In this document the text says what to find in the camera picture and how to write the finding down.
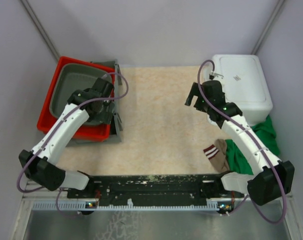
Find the beige floor mat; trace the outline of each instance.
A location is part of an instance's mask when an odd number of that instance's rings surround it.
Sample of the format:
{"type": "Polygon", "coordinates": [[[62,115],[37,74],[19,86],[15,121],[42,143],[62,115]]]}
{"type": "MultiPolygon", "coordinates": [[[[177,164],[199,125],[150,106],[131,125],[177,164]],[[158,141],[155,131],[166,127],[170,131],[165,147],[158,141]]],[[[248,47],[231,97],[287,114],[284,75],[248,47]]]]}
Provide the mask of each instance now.
{"type": "Polygon", "coordinates": [[[123,142],[67,147],[58,166],[90,175],[215,173],[203,149],[229,137],[205,113],[184,105],[197,71],[197,66],[123,68],[129,82],[120,103],[123,142]]]}

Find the sock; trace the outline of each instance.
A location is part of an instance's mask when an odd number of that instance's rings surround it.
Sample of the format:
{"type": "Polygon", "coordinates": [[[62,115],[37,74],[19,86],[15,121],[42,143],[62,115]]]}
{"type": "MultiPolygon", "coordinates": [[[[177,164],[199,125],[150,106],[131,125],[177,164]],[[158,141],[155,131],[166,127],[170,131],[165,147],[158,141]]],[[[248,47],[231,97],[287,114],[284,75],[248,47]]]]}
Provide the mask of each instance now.
{"type": "Polygon", "coordinates": [[[230,169],[226,160],[226,149],[226,141],[217,139],[214,144],[203,150],[211,165],[219,173],[229,171],[230,169]]]}

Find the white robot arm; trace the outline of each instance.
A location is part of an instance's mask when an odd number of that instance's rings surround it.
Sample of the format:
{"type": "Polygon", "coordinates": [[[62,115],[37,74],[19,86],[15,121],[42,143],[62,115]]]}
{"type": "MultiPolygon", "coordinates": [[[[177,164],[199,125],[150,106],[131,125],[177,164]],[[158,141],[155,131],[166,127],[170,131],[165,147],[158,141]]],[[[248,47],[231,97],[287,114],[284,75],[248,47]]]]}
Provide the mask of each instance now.
{"type": "Polygon", "coordinates": [[[98,78],[92,88],[77,90],[71,95],[63,113],[45,137],[31,151],[23,150],[19,154],[27,178],[51,191],[58,188],[85,189],[88,175],[60,169],[56,164],[68,142],[85,122],[111,123],[114,103],[91,100],[107,98],[113,89],[109,81],[98,78]]]}
{"type": "Polygon", "coordinates": [[[291,162],[282,162],[268,150],[249,127],[237,105],[233,102],[226,102],[225,94],[219,81],[205,81],[201,84],[201,88],[210,104],[204,100],[198,83],[194,82],[185,105],[190,106],[193,97],[198,97],[194,107],[201,112],[207,113],[209,118],[230,136],[247,159],[253,172],[253,175],[226,172],[221,177],[223,188],[227,191],[249,194],[255,203],[260,206],[264,205],[281,196],[279,184],[271,169],[272,165],[281,180],[284,192],[286,194],[289,193],[295,171],[291,162]]]}

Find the white wall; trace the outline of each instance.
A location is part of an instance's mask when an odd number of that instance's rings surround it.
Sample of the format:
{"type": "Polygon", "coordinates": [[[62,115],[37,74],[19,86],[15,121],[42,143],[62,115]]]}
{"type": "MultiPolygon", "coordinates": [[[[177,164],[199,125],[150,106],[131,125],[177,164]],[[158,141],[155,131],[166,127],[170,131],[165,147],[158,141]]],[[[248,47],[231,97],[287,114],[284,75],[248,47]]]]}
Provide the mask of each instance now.
{"type": "Polygon", "coordinates": [[[14,225],[18,155],[40,137],[36,123],[55,66],[19,1],[0,0],[0,240],[14,225]]]}
{"type": "Polygon", "coordinates": [[[123,65],[198,65],[249,54],[277,0],[29,0],[62,55],[123,65]]]}
{"type": "Polygon", "coordinates": [[[282,159],[295,166],[292,191],[303,217],[303,0],[288,1],[258,56],[282,159]]]}

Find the white container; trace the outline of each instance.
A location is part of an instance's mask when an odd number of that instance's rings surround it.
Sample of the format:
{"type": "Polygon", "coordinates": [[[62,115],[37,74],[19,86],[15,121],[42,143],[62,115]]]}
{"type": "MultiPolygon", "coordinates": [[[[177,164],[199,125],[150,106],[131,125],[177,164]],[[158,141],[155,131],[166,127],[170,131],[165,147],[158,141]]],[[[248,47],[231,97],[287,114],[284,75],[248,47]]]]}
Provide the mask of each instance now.
{"type": "MultiPolygon", "coordinates": [[[[266,120],[273,108],[270,93],[259,58],[256,55],[214,55],[216,76],[221,82],[226,102],[235,103],[248,124],[254,126],[266,120]]],[[[203,69],[205,81],[209,80],[212,66],[203,69]]],[[[207,116],[208,121],[216,125],[207,116]]]]}

